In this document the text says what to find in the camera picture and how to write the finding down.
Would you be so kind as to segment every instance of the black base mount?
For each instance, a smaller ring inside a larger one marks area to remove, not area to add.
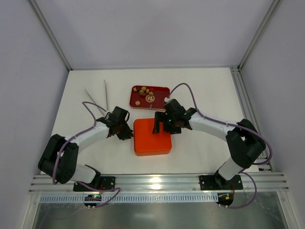
[[[95,171],[95,177],[93,178],[92,182],[88,185],[89,187],[97,190],[108,190],[115,188],[115,177],[102,177],[101,173],[96,170],[95,168],[88,166],[89,168]],[[85,186],[81,185],[80,183],[74,183],[73,187],[74,192],[92,192],[91,189],[86,188]]]
[[[219,185],[215,182],[215,175],[199,176],[199,185],[200,190],[202,191],[232,190],[232,184],[235,190],[243,190],[244,188],[240,175],[235,175],[224,187],[219,187]]]

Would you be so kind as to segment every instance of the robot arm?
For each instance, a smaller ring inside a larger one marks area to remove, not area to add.
[[[129,115],[128,111],[115,107],[112,113],[97,119],[97,124],[92,130],[71,140],[65,146],[64,153],[59,160],[55,179],[61,184],[65,184],[69,180],[81,181],[96,188],[100,184],[100,172],[90,166],[77,164],[78,154],[95,142],[113,135],[117,135],[120,140],[133,137],[132,130],[125,120],[127,115]],[[51,177],[60,148],[71,137],[53,135],[38,163],[38,169]]]
[[[159,122],[163,122],[163,130],[171,134],[179,134],[181,128],[187,128],[206,132],[227,142],[231,157],[214,174],[215,185],[220,189],[228,187],[232,178],[243,169],[249,168],[266,148],[263,140],[257,136],[240,128],[206,119],[194,108],[185,110],[175,99],[166,102],[164,108],[165,112],[155,113],[154,133],[160,131]],[[249,120],[243,119],[237,125],[257,132]]]

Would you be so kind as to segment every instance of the metal profile bar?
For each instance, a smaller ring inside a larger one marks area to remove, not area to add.
[[[227,64],[227,65],[133,65],[133,66],[104,66],[104,67],[96,67],[96,68],[74,68],[75,71],[90,71],[90,70],[128,70],[128,69],[172,69],[172,68],[231,68],[236,65]]]
[[[236,88],[236,92],[237,92],[237,96],[239,99],[239,103],[241,105],[242,108],[242,112],[243,115],[246,119],[249,119],[254,127],[257,129],[257,131],[259,133],[261,133],[261,129],[259,127],[258,121],[255,117],[255,112],[252,106],[252,100],[250,99],[250,96],[248,94],[248,90],[246,88],[246,85],[244,83],[244,79],[243,79],[243,75],[242,72],[240,70],[238,70],[237,67],[235,68],[230,68],[231,70],[231,75],[233,78],[233,82],[235,84],[235,88]],[[262,156],[269,156],[270,152],[269,149],[266,148],[266,150],[262,153]],[[270,167],[271,171],[272,169],[272,165],[271,163],[268,163],[268,166]]]
[[[42,194],[39,203],[92,203],[91,199],[87,199],[88,194],[72,193],[72,194]],[[95,203],[103,203],[109,200],[113,193],[103,194],[99,201]],[[201,202],[217,202],[217,193],[120,193],[116,196],[112,204],[127,203],[201,203]]]
[[[249,173],[256,182],[258,191],[288,191],[283,173],[254,172]],[[116,177],[116,187],[122,192],[151,193],[152,191],[164,191],[166,193],[193,193],[202,192],[199,186],[199,176],[202,174],[154,174],[154,175],[107,175]],[[250,178],[241,175],[244,190],[236,192],[254,191]],[[52,178],[48,175],[37,175],[34,177],[31,193],[67,193],[72,192],[74,182],[53,185]],[[223,190],[208,191],[211,193],[224,192]]]
[[[278,195],[288,228],[290,228],[290,229],[302,228],[300,226],[300,222],[298,221],[298,219],[295,215],[294,208],[290,202],[291,193],[277,192],[277,195]]]
[[[281,3],[282,3],[282,0],[274,0],[271,3],[266,15],[264,16],[261,24],[259,25],[257,31],[254,34],[254,37],[252,38],[250,44],[247,47],[246,52],[244,53],[244,55],[241,59],[241,62],[240,62],[239,67],[238,67],[239,69],[242,69],[244,67],[244,65],[247,62],[249,56],[251,55],[255,46],[258,44],[262,35],[266,31],[272,17],[275,15],[275,13],[276,13],[277,9],[279,8],[279,6],[281,5]]]
[[[38,209],[40,194],[28,195],[28,209],[23,219],[22,229],[32,229]]]
[[[44,31],[46,32],[47,36],[49,37],[52,45],[54,46],[55,50],[57,51],[57,54],[59,55],[61,61],[66,66],[67,70],[71,71],[72,68],[71,68],[65,54],[63,53],[58,41],[56,40],[51,28],[49,27],[45,17],[43,16],[36,0],[28,0],[28,2],[29,2],[29,5],[31,6],[31,8],[33,9],[34,13],[36,14],[39,22],[41,23]]]

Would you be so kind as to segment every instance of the food item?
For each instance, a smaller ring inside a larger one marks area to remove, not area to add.
[[[142,90],[140,90],[140,96],[145,97],[146,94]]]

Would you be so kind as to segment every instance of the glass panel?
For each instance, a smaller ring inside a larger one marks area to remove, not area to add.
[[[234,206],[253,193],[236,193]],[[287,229],[276,192],[258,193],[239,210],[216,203],[115,204],[87,210],[83,204],[40,204],[34,229]]]

